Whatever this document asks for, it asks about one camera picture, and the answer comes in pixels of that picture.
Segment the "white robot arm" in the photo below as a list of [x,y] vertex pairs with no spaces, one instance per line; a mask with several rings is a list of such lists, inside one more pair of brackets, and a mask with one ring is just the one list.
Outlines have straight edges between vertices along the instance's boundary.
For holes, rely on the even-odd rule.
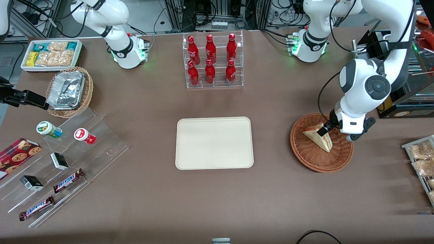
[[291,54],[303,62],[317,61],[326,48],[327,38],[330,35],[329,16],[333,4],[333,17],[356,15],[362,10],[361,0],[304,0],[303,10],[310,18],[307,30],[300,30],[292,35],[294,45]]
[[83,0],[74,1],[71,11],[74,19],[85,25],[107,42],[112,49],[115,61],[124,69],[131,69],[147,60],[148,43],[135,36],[128,36],[120,25],[126,24],[129,18],[128,8],[119,0]]
[[366,113],[382,104],[391,92],[391,86],[407,70],[401,69],[406,61],[407,48],[411,40],[413,20],[413,0],[361,0],[363,8],[369,14],[384,21],[391,30],[391,44],[401,43],[401,47],[392,49],[385,61],[378,59],[353,59],[339,74],[339,84],[344,97],[330,113],[331,123],[338,125],[342,133],[363,134],[366,128]]

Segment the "black bracket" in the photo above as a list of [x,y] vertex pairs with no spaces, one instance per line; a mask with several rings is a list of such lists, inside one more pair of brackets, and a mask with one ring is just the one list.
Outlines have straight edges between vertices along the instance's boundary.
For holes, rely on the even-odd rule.
[[365,119],[365,122],[363,123],[363,132],[361,134],[349,134],[347,136],[347,140],[351,142],[359,139],[363,134],[367,133],[369,128],[371,128],[371,126],[373,126],[374,124],[375,124],[374,117]]

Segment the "red cap bottle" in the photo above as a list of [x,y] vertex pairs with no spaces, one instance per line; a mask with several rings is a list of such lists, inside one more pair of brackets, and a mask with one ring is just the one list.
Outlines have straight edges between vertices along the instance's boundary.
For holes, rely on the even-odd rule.
[[207,75],[208,84],[210,85],[214,84],[216,78],[216,70],[214,68],[211,59],[207,59],[207,67],[205,67],[205,73]]
[[237,57],[237,43],[235,42],[235,34],[229,34],[229,42],[226,46],[227,56],[226,59],[229,62],[230,59],[234,59]]
[[197,72],[196,67],[194,66],[193,61],[188,61],[188,77],[190,78],[190,83],[192,86],[198,86],[199,85],[199,72]]
[[237,69],[233,66],[233,59],[230,59],[228,62],[228,66],[226,67],[226,84],[233,85],[235,82],[235,73]]
[[188,55],[190,59],[194,62],[195,65],[199,65],[201,63],[201,59],[199,58],[199,49],[197,45],[194,43],[194,37],[189,36],[188,40]]
[[207,45],[205,47],[205,51],[207,52],[207,59],[211,59],[212,63],[217,62],[217,52],[216,52],[216,44],[213,41],[213,35],[207,35]]

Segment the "clear acrylic shelf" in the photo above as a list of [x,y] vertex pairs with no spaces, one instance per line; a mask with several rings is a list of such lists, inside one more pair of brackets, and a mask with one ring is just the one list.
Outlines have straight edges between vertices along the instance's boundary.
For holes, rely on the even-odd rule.
[[[4,178],[0,185],[3,204],[7,207],[8,213],[16,215],[16,221],[19,221],[18,216],[21,212],[27,211],[53,195],[55,205],[46,207],[23,222],[29,228],[38,227],[128,149],[128,146],[107,127],[102,117],[89,108],[74,115],[59,127],[63,130],[59,139],[47,136],[40,143],[44,148],[37,154],[40,158],[34,162],[26,162]],[[75,140],[73,133],[78,128],[89,130],[96,136],[96,142],[88,145]],[[64,155],[69,169],[63,171],[54,167],[50,157],[53,152]],[[83,169],[85,176],[63,191],[54,194],[53,186],[79,168]],[[23,175],[36,176],[44,188],[41,191],[27,190],[20,181]]]
[[[235,42],[237,43],[237,56],[235,58],[234,66],[237,69],[235,74],[235,82],[233,85],[226,84],[226,67],[227,67],[227,59],[226,59],[226,45],[229,41],[229,34],[235,34]],[[210,33],[191,33],[183,35],[182,42],[182,50],[184,55],[184,69],[185,69],[185,80],[187,88],[190,89],[200,89],[200,88],[231,88],[231,87],[239,87],[244,85],[244,76],[243,76],[243,32],[242,31],[222,31],[222,32],[211,32],[213,35],[213,41],[216,45],[217,49],[217,62],[214,64],[214,68],[216,70],[216,80],[213,85],[208,84],[206,81],[205,75],[205,67],[207,55],[205,52],[205,46],[207,44],[207,34]],[[188,41],[187,37],[193,36],[194,42],[199,48],[199,57],[201,62],[196,66],[197,71],[199,72],[199,86],[192,86],[190,79],[188,77],[188,61],[190,57],[188,55]]]

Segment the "table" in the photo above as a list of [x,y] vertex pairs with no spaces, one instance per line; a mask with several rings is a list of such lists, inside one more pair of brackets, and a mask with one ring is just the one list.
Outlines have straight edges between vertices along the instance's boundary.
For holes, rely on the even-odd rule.
[[[335,35],[349,46],[365,31],[336,28]],[[434,217],[417,215],[430,210],[429,201],[400,147],[433,134],[432,120],[378,120],[355,142],[345,168],[313,172],[293,154],[289,131],[318,111],[320,88],[352,55],[331,40],[319,61],[303,63],[263,33],[243,33],[244,87],[213,91],[186,89],[181,34],[157,36],[149,61],[132,70],[113,62],[103,39],[82,39],[81,66],[95,84],[91,107],[131,148],[36,229],[0,205],[1,243],[190,244],[230,237],[234,244],[287,244],[311,229],[342,243],[432,243]],[[44,94],[52,76],[23,72],[18,89]],[[323,110],[342,95],[335,80],[322,95]],[[251,120],[253,167],[176,169],[177,122],[228,116]],[[35,132],[42,120],[63,122],[31,106],[10,107],[0,148],[19,137],[42,140]]]

